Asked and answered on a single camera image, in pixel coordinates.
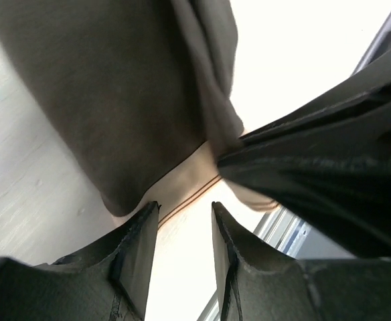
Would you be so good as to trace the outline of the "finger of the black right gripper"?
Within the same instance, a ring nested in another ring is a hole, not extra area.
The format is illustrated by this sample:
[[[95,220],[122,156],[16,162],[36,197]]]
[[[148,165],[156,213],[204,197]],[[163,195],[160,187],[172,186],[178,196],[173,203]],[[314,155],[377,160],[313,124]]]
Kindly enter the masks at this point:
[[[391,256],[391,113],[256,144],[225,156],[219,170],[356,256]]]
[[[391,102],[391,83],[345,102],[282,124],[269,124],[242,137],[245,147],[356,118]]]

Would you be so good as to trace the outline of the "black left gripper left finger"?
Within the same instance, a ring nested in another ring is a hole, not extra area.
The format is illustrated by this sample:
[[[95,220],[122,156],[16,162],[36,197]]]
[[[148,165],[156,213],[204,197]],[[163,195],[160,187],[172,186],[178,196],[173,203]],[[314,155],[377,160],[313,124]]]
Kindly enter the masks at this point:
[[[0,320],[144,320],[158,222],[149,202],[52,264],[0,257]]]

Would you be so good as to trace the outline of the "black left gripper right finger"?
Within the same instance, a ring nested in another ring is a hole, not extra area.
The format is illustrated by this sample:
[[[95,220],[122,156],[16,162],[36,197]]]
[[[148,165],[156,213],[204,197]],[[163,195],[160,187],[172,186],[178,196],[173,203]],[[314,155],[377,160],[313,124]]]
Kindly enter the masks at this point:
[[[212,203],[222,320],[391,320],[391,258],[297,260]]]

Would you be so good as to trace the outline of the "olive underwear with cream waistband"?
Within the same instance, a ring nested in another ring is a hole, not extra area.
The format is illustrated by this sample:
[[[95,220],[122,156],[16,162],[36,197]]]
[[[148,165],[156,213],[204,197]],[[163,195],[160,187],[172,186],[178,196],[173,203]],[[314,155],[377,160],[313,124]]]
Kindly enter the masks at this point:
[[[0,1],[0,43],[116,217],[166,219],[242,146],[229,1]]]

